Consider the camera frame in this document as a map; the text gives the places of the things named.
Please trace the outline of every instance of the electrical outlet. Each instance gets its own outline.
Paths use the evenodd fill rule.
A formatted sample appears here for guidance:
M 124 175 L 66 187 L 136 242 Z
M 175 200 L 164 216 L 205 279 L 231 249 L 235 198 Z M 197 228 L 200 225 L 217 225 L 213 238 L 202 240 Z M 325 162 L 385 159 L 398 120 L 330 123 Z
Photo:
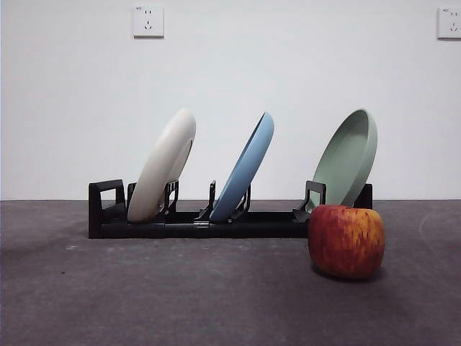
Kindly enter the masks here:
M 164 36 L 164 7 L 136 6 L 133 8 L 134 37 Z
M 439 38 L 461 38 L 461 7 L 441 7 L 438 17 Z

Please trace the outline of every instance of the plate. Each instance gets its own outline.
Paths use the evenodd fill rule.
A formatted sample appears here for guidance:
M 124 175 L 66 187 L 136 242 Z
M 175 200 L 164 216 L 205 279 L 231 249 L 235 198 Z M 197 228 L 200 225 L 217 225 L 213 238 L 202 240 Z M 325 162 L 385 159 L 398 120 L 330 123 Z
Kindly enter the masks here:
M 211 222 L 223 222 L 230 218 L 258 171 L 273 135 L 274 120 L 268 112 L 265 112 L 230 173 L 210 214 Z
M 366 110 L 353 112 L 339 126 L 318 163 L 313 180 L 326 184 L 326 203 L 352 206 L 375 160 L 377 129 Z M 319 204 L 313 193 L 310 207 Z
M 129 222 L 149 222 L 164 206 L 167 182 L 178 180 L 195 138 L 195 119 L 183 108 L 169 121 L 139 176 L 130 207 Z

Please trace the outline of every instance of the blue plate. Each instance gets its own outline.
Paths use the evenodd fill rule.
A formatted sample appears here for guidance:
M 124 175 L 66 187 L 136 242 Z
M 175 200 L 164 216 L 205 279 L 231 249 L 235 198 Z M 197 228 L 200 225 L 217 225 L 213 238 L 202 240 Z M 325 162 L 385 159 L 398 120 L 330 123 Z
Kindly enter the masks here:
M 265 112 L 238 158 L 232 173 L 230 173 L 229 179 L 210 214 L 210 221 L 222 222 L 230 218 L 258 171 L 273 134 L 274 120 L 268 112 Z

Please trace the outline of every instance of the white plate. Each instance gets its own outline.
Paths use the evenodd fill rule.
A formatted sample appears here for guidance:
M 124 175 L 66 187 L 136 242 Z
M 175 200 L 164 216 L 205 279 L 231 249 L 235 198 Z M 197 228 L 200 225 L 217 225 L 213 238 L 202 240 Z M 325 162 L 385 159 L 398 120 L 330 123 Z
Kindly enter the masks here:
M 149 222 L 164 206 L 167 182 L 178 180 L 195 138 L 195 119 L 182 109 L 169 121 L 139 176 L 130 207 L 129 222 Z

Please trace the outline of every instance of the plastic holder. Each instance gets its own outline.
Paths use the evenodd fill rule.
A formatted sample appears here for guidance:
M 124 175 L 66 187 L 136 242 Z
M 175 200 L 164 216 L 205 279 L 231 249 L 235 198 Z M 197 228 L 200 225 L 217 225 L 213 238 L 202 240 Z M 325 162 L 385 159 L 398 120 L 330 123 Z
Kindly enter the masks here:
M 89 184 L 89 231 L 90 239 L 124 238 L 307 238 L 310 213 L 307 210 L 310 193 L 320 195 L 320 204 L 326 204 L 327 186 L 307 181 L 305 198 L 297 209 L 291 211 L 252 211 L 251 186 L 231 217 L 225 222 L 210 222 L 215 204 L 215 181 L 210 184 L 209 200 L 199 211 L 177 211 L 179 182 L 169 182 L 164 189 L 164 207 L 147 223 L 131 223 L 127 209 L 136 184 L 127 187 L 127 201 L 122 180 L 110 180 Z M 115 204 L 102 206 L 101 192 L 115 190 Z M 354 208 L 372 209 L 372 185 L 366 184 Z

